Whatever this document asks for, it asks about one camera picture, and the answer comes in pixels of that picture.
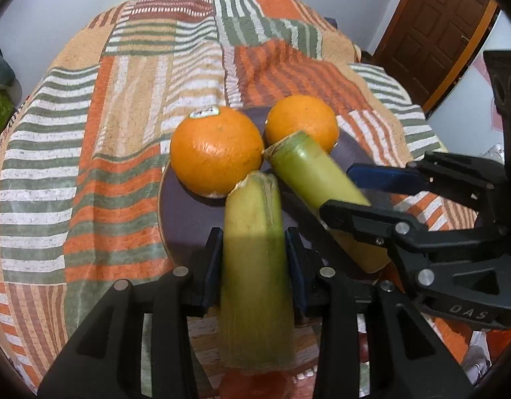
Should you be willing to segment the orange sleeved forearm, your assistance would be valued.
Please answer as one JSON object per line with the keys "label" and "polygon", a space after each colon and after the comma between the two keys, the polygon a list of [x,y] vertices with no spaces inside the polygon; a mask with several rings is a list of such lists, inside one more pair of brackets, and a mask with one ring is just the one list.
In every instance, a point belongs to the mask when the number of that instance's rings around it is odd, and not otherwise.
{"label": "orange sleeved forearm", "polygon": [[[462,363],[467,355],[473,333],[467,323],[455,320],[445,320],[439,317],[432,318],[434,328],[441,340],[452,354],[457,363]],[[507,331],[492,330],[485,332],[485,349],[488,350],[489,359],[495,363],[511,342],[511,329]]]}

